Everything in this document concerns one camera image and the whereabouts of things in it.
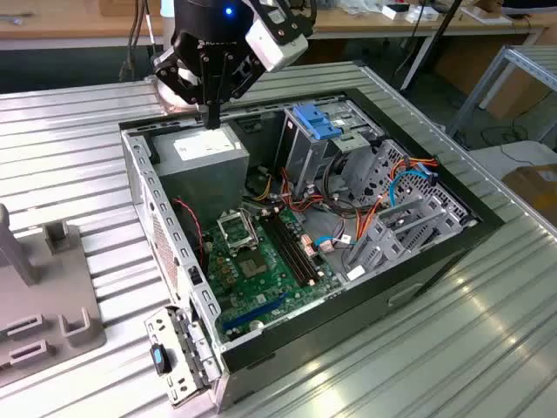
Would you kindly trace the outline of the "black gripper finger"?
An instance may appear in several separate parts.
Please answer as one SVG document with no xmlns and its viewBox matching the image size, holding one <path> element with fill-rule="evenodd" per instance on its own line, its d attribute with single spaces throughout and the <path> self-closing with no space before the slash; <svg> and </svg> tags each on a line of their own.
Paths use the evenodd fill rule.
<svg viewBox="0 0 557 418">
<path fill-rule="evenodd" d="M 180 66 L 181 59 L 178 57 L 173 46 L 166 49 L 153 60 L 154 75 L 158 81 L 166 86 L 176 97 L 190 107 L 195 106 L 201 113 L 204 127 L 213 129 L 213 104 L 208 104 L 205 97 L 205 87 L 201 79 Z"/>
<path fill-rule="evenodd" d="M 265 67 L 255 54 L 248 54 L 240 60 L 232 54 L 225 55 L 217 94 L 213 100 L 214 129 L 220 127 L 221 106 L 231 98 L 242 97 L 264 72 Z"/>
</svg>

